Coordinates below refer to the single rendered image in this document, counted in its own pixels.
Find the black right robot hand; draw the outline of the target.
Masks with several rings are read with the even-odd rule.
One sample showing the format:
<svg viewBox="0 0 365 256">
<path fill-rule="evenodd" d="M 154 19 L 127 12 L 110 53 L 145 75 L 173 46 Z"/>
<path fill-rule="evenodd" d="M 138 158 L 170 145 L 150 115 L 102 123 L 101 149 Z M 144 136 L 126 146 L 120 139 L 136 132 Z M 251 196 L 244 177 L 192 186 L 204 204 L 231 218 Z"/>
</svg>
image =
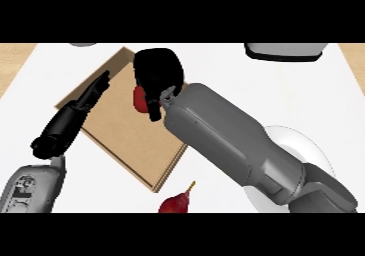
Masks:
<svg viewBox="0 0 365 256">
<path fill-rule="evenodd" d="M 160 95 L 170 87 L 178 96 L 184 85 L 184 69 L 179 58 L 169 48 L 151 48 L 141 50 L 133 57 L 133 69 L 136 85 L 145 92 L 145 104 L 150 120 L 161 119 Z"/>
</svg>

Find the brown cardboard box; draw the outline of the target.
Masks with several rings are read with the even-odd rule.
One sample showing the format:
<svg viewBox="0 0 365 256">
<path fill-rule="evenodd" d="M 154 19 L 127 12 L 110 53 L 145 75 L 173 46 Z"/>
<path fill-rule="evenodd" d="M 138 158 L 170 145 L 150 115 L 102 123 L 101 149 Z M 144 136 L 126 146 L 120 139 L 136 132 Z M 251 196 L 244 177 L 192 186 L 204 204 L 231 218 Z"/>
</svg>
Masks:
<svg viewBox="0 0 365 256">
<path fill-rule="evenodd" d="M 151 122 L 133 106 L 135 53 L 123 47 L 57 103 L 59 109 L 76 100 L 88 85 L 110 71 L 110 87 L 88 114 L 82 132 L 99 145 L 145 187 L 157 193 L 188 145 L 169 133 L 163 121 Z"/>
</svg>

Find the dark red pear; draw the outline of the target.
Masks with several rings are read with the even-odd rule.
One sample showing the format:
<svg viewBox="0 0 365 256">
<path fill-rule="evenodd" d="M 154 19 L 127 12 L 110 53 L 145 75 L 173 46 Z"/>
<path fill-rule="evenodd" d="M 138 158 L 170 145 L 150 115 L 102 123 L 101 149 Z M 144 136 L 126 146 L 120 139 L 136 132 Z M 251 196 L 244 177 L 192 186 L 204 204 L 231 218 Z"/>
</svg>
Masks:
<svg viewBox="0 0 365 256">
<path fill-rule="evenodd" d="M 160 213 L 186 213 L 189 206 L 189 194 L 195 183 L 191 183 L 185 192 L 173 197 L 169 197 L 158 208 Z"/>
</svg>

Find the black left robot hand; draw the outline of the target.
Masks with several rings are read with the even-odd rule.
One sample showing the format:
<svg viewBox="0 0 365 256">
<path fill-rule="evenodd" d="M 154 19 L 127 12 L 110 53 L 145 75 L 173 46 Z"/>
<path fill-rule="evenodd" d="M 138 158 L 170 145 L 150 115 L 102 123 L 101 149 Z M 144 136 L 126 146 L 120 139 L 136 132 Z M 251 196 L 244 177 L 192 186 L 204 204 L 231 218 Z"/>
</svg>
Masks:
<svg viewBox="0 0 365 256">
<path fill-rule="evenodd" d="M 40 136 L 30 147 L 39 159 L 61 156 L 79 134 L 88 114 L 95 107 L 104 91 L 110 87 L 110 71 L 93 80 L 77 100 L 71 100 L 52 117 Z"/>
</svg>

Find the white plate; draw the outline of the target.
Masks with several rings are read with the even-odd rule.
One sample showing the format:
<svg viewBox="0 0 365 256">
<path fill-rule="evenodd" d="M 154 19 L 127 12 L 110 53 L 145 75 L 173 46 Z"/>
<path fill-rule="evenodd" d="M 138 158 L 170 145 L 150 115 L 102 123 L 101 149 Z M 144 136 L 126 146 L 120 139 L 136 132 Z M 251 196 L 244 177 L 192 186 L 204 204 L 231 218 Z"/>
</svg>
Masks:
<svg viewBox="0 0 365 256">
<path fill-rule="evenodd" d="M 284 126 L 266 126 L 265 130 L 277 145 L 303 163 L 315 164 L 331 176 L 336 176 L 330 160 L 321 148 L 297 130 Z M 277 205 L 254 187 L 246 186 L 244 191 L 259 213 L 288 213 L 288 206 Z"/>
</svg>

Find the white appliance with black base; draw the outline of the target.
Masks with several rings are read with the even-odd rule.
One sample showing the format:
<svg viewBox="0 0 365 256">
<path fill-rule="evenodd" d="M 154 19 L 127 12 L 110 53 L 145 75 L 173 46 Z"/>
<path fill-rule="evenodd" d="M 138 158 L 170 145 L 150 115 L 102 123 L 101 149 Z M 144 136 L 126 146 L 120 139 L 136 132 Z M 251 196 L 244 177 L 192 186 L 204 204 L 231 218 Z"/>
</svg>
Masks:
<svg viewBox="0 0 365 256">
<path fill-rule="evenodd" d="M 246 43 L 250 58 L 277 62 L 313 62 L 319 59 L 327 43 Z"/>
</svg>

